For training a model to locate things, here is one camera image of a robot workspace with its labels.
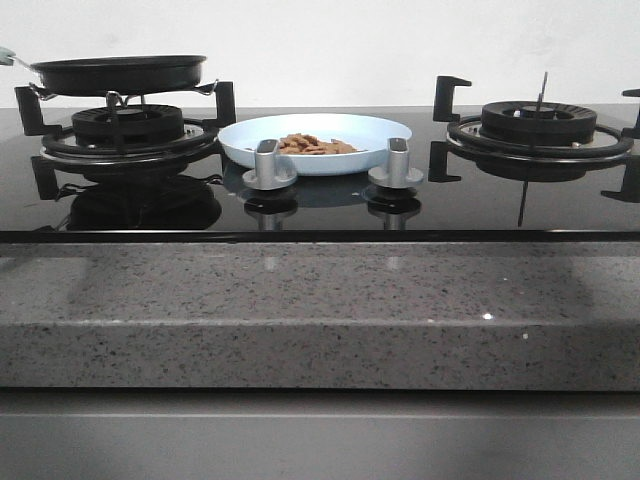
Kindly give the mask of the light blue plate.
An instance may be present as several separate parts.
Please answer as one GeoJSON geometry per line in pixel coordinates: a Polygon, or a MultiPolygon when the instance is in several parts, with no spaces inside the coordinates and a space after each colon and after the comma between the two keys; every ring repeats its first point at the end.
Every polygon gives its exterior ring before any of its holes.
{"type": "Polygon", "coordinates": [[[252,169],[254,151],[267,139],[289,134],[310,134],[322,141],[341,140],[357,149],[355,153],[289,155],[300,176],[336,176],[366,172],[386,161],[390,138],[409,140],[409,127],[388,119],[340,113],[284,114],[259,117],[222,128],[218,141],[233,162],[252,169]]]}

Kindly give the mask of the brown meat slices pile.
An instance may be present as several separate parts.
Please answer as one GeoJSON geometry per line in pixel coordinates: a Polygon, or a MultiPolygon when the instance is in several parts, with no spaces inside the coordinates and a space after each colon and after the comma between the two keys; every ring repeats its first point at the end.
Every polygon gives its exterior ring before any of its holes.
{"type": "Polygon", "coordinates": [[[303,133],[289,134],[276,139],[277,152],[285,155],[343,155],[364,152],[340,139],[328,141],[303,133]]]}

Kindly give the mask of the black frying pan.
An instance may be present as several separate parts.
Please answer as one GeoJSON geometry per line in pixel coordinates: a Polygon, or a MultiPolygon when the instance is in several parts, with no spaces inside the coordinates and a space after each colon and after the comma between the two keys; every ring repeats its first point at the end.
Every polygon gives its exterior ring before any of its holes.
{"type": "Polygon", "coordinates": [[[22,65],[43,87],[63,96],[103,96],[109,91],[141,95],[198,85],[203,55],[157,55],[56,60],[22,65]]]}

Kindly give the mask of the black glass gas hob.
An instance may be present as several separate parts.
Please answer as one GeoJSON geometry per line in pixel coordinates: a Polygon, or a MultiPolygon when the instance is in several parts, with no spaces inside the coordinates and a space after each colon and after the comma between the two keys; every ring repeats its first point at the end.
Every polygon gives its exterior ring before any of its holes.
{"type": "Polygon", "coordinates": [[[381,190],[365,174],[302,177],[278,193],[248,190],[242,168],[214,153],[171,170],[91,180],[40,155],[18,112],[1,113],[5,243],[635,241],[639,159],[527,167],[446,142],[420,107],[380,116],[407,125],[424,182],[381,190]]]}

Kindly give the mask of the silver left stove knob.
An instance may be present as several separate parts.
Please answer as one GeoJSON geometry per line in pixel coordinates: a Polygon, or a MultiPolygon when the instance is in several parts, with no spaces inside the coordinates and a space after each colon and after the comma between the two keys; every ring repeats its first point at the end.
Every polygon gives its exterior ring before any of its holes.
{"type": "Polygon", "coordinates": [[[279,190],[293,185],[297,171],[288,158],[279,154],[279,141],[263,140],[254,152],[254,169],[245,172],[245,186],[260,191],[279,190]]]}

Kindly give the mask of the silver stove knob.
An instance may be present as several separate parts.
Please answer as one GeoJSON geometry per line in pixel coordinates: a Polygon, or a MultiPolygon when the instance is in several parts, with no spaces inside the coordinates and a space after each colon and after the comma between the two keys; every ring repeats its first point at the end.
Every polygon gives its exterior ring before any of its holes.
{"type": "Polygon", "coordinates": [[[410,166],[407,140],[389,138],[387,146],[386,162],[368,171],[369,181],[389,189],[407,189],[419,185],[424,179],[424,174],[410,166]]]}
{"type": "Polygon", "coordinates": [[[293,185],[297,171],[288,158],[279,154],[279,141],[263,140],[254,152],[254,169],[245,172],[245,186],[260,191],[279,190],[293,185]]]}

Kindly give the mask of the silver right stove knob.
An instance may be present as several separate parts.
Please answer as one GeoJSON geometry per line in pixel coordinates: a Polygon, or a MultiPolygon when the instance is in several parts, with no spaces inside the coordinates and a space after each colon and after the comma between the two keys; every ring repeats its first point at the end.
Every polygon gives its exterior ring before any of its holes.
{"type": "Polygon", "coordinates": [[[407,140],[389,138],[387,146],[386,162],[368,171],[369,181],[389,189],[407,189],[419,185],[424,179],[424,174],[410,166],[407,140]]]}

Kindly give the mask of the black left pan support grate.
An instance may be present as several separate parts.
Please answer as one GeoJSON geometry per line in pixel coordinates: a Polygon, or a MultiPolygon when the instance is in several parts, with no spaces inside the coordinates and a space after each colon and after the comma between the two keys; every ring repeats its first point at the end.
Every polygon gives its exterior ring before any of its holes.
{"type": "Polygon", "coordinates": [[[179,139],[161,144],[125,144],[120,132],[116,115],[118,107],[126,105],[119,93],[106,94],[106,107],[115,130],[113,146],[80,145],[69,127],[48,125],[44,122],[40,100],[51,94],[36,86],[17,87],[15,95],[18,101],[23,130],[27,136],[40,136],[42,147],[40,156],[58,165],[69,167],[129,168],[152,164],[189,163],[199,160],[218,150],[217,134],[223,127],[236,122],[234,85],[230,81],[216,81],[196,89],[197,92],[215,97],[215,116],[197,120],[183,115],[184,135],[179,139]]]}

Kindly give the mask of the black pan support grate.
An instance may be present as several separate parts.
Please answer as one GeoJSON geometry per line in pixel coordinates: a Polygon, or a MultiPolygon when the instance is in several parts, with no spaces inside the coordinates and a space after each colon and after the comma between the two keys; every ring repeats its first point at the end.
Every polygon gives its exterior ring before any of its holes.
{"type": "Polygon", "coordinates": [[[215,116],[197,120],[183,115],[184,135],[179,139],[161,144],[125,144],[120,132],[116,115],[118,107],[126,105],[119,93],[106,94],[106,107],[115,130],[113,146],[80,145],[69,127],[48,125],[44,122],[40,100],[51,94],[36,86],[17,87],[15,95],[18,101],[23,130],[27,136],[40,136],[42,147],[40,156],[58,165],[69,167],[129,168],[152,164],[189,163],[199,160],[218,150],[217,134],[223,127],[236,122],[234,85],[230,81],[216,81],[196,89],[197,92],[215,97],[215,116]]]}
{"type": "MultiPolygon", "coordinates": [[[[548,77],[544,76],[534,101],[545,100],[548,77]]],[[[622,161],[631,155],[639,139],[639,126],[621,130],[597,122],[592,134],[515,133],[499,134],[485,129],[481,112],[463,117],[453,111],[454,93],[458,87],[472,82],[454,76],[440,75],[436,79],[433,120],[447,125],[447,143],[460,153],[489,159],[538,165],[597,165],[622,161]]]]}

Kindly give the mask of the black right pan support grate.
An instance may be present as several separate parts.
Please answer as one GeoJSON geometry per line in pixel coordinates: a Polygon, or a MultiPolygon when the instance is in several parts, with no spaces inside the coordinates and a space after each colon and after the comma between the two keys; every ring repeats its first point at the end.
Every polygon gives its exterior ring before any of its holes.
{"type": "MultiPolygon", "coordinates": [[[[534,101],[545,100],[548,77],[544,76],[534,101]]],[[[485,129],[481,112],[463,117],[453,111],[454,93],[458,87],[472,82],[454,76],[440,75],[436,79],[433,120],[447,125],[447,143],[460,153],[489,159],[538,165],[597,165],[622,161],[631,155],[639,139],[639,126],[621,130],[597,122],[592,134],[515,133],[499,134],[485,129]]]]}

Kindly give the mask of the grey cabinet drawer front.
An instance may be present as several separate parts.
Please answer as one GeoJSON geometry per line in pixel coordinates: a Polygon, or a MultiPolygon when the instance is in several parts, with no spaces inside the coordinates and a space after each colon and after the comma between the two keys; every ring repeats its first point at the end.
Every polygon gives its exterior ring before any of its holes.
{"type": "Polygon", "coordinates": [[[635,394],[22,391],[5,479],[635,479],[635,394]]]}

